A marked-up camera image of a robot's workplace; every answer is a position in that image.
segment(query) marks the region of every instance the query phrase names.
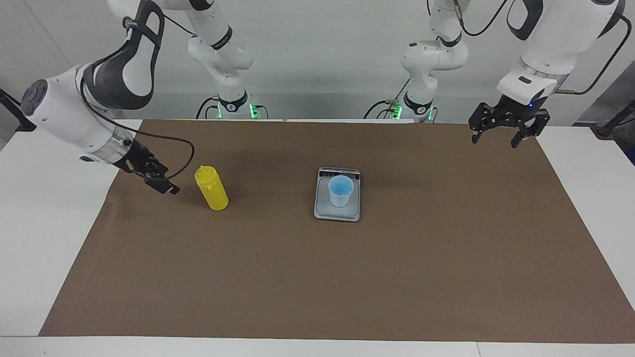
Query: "yellow squeeze bottle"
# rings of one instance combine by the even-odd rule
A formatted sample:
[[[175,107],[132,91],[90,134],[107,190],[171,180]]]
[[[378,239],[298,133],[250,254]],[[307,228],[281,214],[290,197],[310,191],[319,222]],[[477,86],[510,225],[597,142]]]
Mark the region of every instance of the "yellow squeeze bottle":
[[[200,169],[196,170],[194,178],[212,210],[222,211],[227,208],[229,198],[215,168],[201,166]]]

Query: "white table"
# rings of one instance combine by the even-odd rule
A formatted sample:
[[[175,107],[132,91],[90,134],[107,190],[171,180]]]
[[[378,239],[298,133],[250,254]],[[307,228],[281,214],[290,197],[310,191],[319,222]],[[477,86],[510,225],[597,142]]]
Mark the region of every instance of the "white table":
[[[587,128],[549,127],[538,141],[635,307],[635,168],[613,142],[597,140]],[[34,337],[117,173],[80,155],[43,130],[17,133],[0,152],[2,357],[635,356],[635,345]]]

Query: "brown mat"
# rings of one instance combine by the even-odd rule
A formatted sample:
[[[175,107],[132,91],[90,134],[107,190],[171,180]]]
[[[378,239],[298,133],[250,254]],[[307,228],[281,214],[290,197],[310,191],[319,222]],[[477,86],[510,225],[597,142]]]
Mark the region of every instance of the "brown mat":
[[[635,313],[535,140],[460,125],[145,122],[194,165],[119,174],[42,336],[635,342]],[[142,139],[172,168],[185,145]],[[216,166],[215,213],[195,186]],[[313,217],[321,166],[361,220]]]

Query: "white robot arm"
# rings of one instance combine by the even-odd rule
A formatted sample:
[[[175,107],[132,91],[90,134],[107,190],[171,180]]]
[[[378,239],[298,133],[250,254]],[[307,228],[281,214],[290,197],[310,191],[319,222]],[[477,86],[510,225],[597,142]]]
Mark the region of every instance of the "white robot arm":
[[[466,10],[470,1],[460,0]],[[426,118],[432,108],[438,82],[434,71],[450,71],[463,67],[468,49],[462,41],[462,29],[453,0],[435,0],[430,28],[437,35],[434,41],[417,41],[408,45],[401,65],[410,73],[406,94],[401,99],[405,116]]]
[[[540,135],[549,122],[541,109],[575,68],[577,60],[621,17],[624,0],[523,0],[509,13],[512,33],[527,42],[518,64],[498,84],[495,107],[481,103],[469,120],[476,144],[484,131],[497,126],[519,128],[512,139]]]
[[[115,15],[132,17],[138,0],[108,0]],[[155,0],[164,10],[185,11],[196,35],[188,43],[190,56],[216,81],[223,118],[248,117],[249,95],[240,71],[254,61],[247,44],[225,20],[216,0]]]
[[[141,176],[161,193],[180,189],[167,177],[168,168],[127,128],[104,116],[111,109],[140,109],[154,93],[154,68],[161,48],[163,9],[186,11],[199,33],[190,52],[220,85],[219,101],[227,112],[240,114],[247,99],[237,70],[251,66],[253,56],[233,34],[210,0],[108,0],[123,19],[124,45],[97,62],[74,67],[53,78],[36,81],[24,94],[22,112],[34,124],[85,153],[85,161],[112,164]],[[184,139],[170,138],[193,145]]]

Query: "cable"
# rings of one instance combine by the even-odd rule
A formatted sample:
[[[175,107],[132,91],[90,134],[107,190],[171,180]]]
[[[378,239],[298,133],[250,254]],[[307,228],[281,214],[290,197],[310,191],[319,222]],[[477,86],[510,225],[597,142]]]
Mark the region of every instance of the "cable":
[[[265,113],[267,113],[267,119],[269,119],[269,110],[267,109],[266,106],[264,106],[264,105],[256,105],[256,108],[264,108],[265,109]]]
[[[377,108],[378,106],[380,106],[382,104],[389,104],[389,103],[386,100],[382,100],[381,102],[377,102],[377,103],[373,104],[373,106],[370,107],[370,109],[368,109],[368,112],[366,112],[366,115],[364,115],[364,119],[368,119],[368,116],[370,115],[370,112],[373,111],[373,109]]]
[[[399,99],[399,96],[400,96],[400,95],[403,93],[403,91],[406,89],[406,87],[408,86],[408,83],[410,83],[410,80],[411,80],[411,79],[412,79],[412,77],[411,77],[411,78],[408,78],[408,80],[406,81],[406,84],[404,84],[404,85],[403,85],[403,87],[401,87],[401,90],[400,90],[400,91],[399,91],[399,93],[395,96],[395,99],[394,99],[394,100]]]
[[[186,29],[185,27],[183,27],[183,25],[181,25],[180,23],[172,20],[171,17],[169,17],[168,15],[163,14],[163,17],[167,18],[171,23],[175,24],[176,26],[179,26],[183,31],[187,32],[188,34],[192,35],[192,36],[196,36],[195,33],[193,33],[192,31]]]
[[[388,115],[388,113],[392,112],[391,108],[384,109],[384,110],[380,111],[379,114],[377,114],[377,117],[375,119],[379,119],[379,116],[382,115],[382,113],[386,113],[386,114],[384,114],[384,119],[385,119],[386,115]]]
[[[10,95],[9,93],[5,92],[5,91],[4,91],[4,90],[2,90],[2,89],[0,89],[0,91],[1,91],[2,93],[4,93],[4,95],[6,95],[6,97],[7,97],[7,98],[9,98],[9,99],[10,99],[13,103],[15,103],[15,105],[17,105],[17,106],[19,106],[19,107],[22,105],[22,103],[20,103],[17,99],[13,98],[13,96],[12,96],[12,95]]]
[[[2,88],[0,88],[0,105],[5,107],[6,110],[18,119],[20,126],[15,131],[31,132],[37,128],[35,124],[24,116],[24,113],[20,109],[21,105],[14,102],[14,98],[9,93],[6,93]]]
[[[218,110],[218,106],[217,106],[217,105],[212,105],[211,107],[209,107],[209,108],[205,109],[205,119],[209,119],[209,118],[207,117],[207,112],[208,112],[210,109],[212,109],[212,108],[214,108],[214,109]]]
[[[466,35],[468,36],[472,36],[472,37],[476,37],[476,36],[480,36],[482,34],[485,33],[485,31],[487,31],[490,26],[494,23],[494,21],[496,20],[496,18],[498,17],[498,15],[500,14],[500,12],[503,10],[503,8],[505,7],[505,5],[507,4],[509,0],[503,0],[503,3],[500,5],[500,7],[498,8],[498,10],[496,11],[496,13],[494,14],[494,17],[491,18],[490,22],[487,24],[487,26],[485,26],[485,28],[483,30],[480,30],[479,32],[473,34],[471,32],[469,32],[466,28],[465,28],[465,22],[463,21],[463,10],[461,10],[461,5],[459,5],[458,0],[454,0],[454,5],[457,7],[457,18],[458,18],[458,22],[461,24],[461,28],[463,29],[463,31],[465,32]]]
[[[125,130],[129,130],[132,131],[134,133],[137,133],[139,135],[144,135],[146,137],[151,137],[151,138],[159,138],[159,139],[164,139],[164,140],[172,140],[172,141],[178,141],[178,142],[184,142],[187,145],[190,146],[191,148],[191,153],[190,153],[190,158],[187,160],[187,162],[185,163],[185,165],[183,165],[183,167],[181,167],[174,175],[172,176],[168,176],[165,179],[166,180],[171,180],[173,178],[175,178],[176,176],[179,176],[183,171],[185,171],[185,169],[190,166],[190,164],[192,163],[192,160],[194,159],[194,154],[196,149],[194,148],[194,144],[192,144],[192,142],[190,140],[187,139],[183,139],[183,138],[177,138],[177,137],[169,137],[167,135],[159,135],[159,134],[153,134],[153,133],[147,133],[145,131],[141,131],[141,130],[137,130],[137,129],[133,129],[133,128],[129,128],[125,125],[119,124],[116,121],[107,118],[106,116],[104,116],[102,113],[98,112],[92,105],[90,105],[90,103],[88,102],[88,99],[86,99],[86,93],[84,90],[84,77],[82,77],[82,79],[79,81],[79,94],[81,94],[81,98],[84,101],[84,105],[90,109],[91,112],[93,112],[95,115],[97,115],[98,117],[102,118],[103,120],[107,121],[108,123],[114,125],[114,126],[118,126],[122,129]]]
[[[604,73],[606,72],[606,70],[609,68],[609,66],[611,66],[611,63],[613,62],[613,60],[615,60],[615,57],[617,57],[617,54],[620,53],[620,50],[622,50],[622,47],[624,47],[626,41],[628,41],[629,37],[631,36],[631,32],[633,28],[631,21],[624,15],[620,15],[620,20],[626,23],[626,35],[624,36],[624,39],[622,40],[620,45],[617,46],[617,49],[615,49],[615,52],[613,52],[613,55],[611,56],[611,58],[608,59],[604,68],[602,68],[602,71],[600,71],[598,76],[595,78],[595,81],[593,81],[593,83],[591,83],[591,85],[584,91],[558,90],[556,94],[585,95],[586,93],[589,93],[593,88],[595,88],[596,84],[599,82],[602,76],[604,76]]]
[[[206,100],[203,101],[203,104],[201,104],[201,107],[199,108],[199,111],[196,112],[196,119],[201,119],[201,113],[203,111],[203,108],[205,108],[205,104],[209,103],[210,100],[218,100],[217,97],[210,97],[207,98]]]

